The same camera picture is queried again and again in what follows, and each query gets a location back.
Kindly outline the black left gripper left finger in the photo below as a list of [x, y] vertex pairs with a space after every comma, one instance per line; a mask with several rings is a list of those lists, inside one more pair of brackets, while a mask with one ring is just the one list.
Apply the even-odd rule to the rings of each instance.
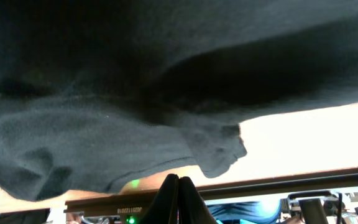
[[179, 177], [168, 174], [139, 224], [177, 224]]

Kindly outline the black t-shirt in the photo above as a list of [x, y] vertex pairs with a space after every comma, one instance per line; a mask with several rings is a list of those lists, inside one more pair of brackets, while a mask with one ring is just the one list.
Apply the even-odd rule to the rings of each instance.
[[0, 188], [118, 193], [247, 153], [239, 125], [358, 103], [358, 1], [0, 1]]

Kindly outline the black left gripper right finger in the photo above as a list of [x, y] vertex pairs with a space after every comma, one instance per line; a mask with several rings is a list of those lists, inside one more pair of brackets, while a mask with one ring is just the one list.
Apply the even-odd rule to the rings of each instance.
[[179, 180], [178, 212], [180, 224], [217, 224], [189, 177]]

